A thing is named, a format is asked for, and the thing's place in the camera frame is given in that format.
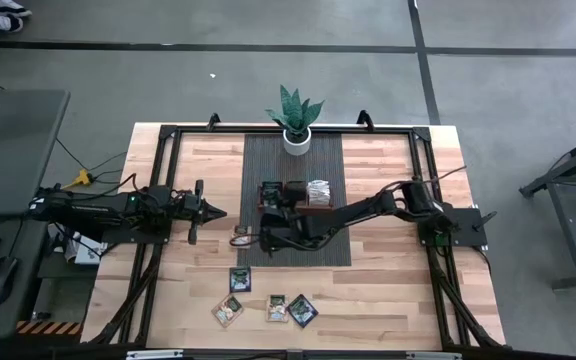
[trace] wooden table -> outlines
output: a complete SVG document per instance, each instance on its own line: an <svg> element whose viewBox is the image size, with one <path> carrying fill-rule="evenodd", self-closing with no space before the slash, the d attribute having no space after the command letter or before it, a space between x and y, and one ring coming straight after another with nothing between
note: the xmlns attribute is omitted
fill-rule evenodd
<svg viewBox="0 0 576 360"><path fill-rule="evenodd" d="M159 123L137 123L123 178L137 174L149 183ZM430 127L438 173L464 164L457 131ZM405 136L342 135L348 203L374 195L383 185L412 175ZM204 179L205 198L228 212L199 230L197 245L186 242L188 223L175 222L164 248L148 338L149 347L438 350L441 348L428 259L418 245L414 224L394 217L375 218L350 228L351 267L253 268L251 293L237 294L245 310L227 329L211 309L228 293L228 269L237 252L228 245L239 222L244 151L243 134L187 134L181 142L175 189L194 188ZM164 182L167 168L161 171ZM444 201L472 205L465 171L441 181ZM99 333L126 296L134 245L106 255L92 293L82 341ZM462 296L491 336L504 342L493 286L481 256L455 248ZM291 298L303 293L320 315L305 329L265 321L269 294ZM454 312L446 300L453 338ZM133 321L138 329L141 303Z"/></svg>

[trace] black mat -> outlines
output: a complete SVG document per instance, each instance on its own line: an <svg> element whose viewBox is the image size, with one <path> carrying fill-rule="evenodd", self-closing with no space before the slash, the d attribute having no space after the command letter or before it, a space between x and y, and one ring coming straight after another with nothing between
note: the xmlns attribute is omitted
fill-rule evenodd
<svg viewBox="0 0 576 360"><path fill-rule="evenodd" d="M313 135L310 150L302 156L289 155L281 135L246 135L241 185L241 225L259 232L258 188L263 181L327 180L333 206L346 205L344 162L340 135ZM270 258L253 244L240 249L238 266L350 266L350 239L342 230L323 249L315 252L282 249Z"/></svg>

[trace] shoe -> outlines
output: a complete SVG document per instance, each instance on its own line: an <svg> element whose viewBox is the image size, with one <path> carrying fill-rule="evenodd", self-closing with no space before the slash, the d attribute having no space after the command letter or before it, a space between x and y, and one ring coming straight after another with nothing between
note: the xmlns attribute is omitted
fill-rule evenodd
<svg viewBox="0 0 576 360"><path fill-rule="evenodd" d="M0 31L2 32L18 32L24 27L24 22L13 16L0 15Z"/></svg>
<svg viewBox="0 0 576 360"><path fill-rule="evenodd" d="M32 15L32 11L12 0L0 0L0 15L11 15L16 18L21 18Z"/></svg>

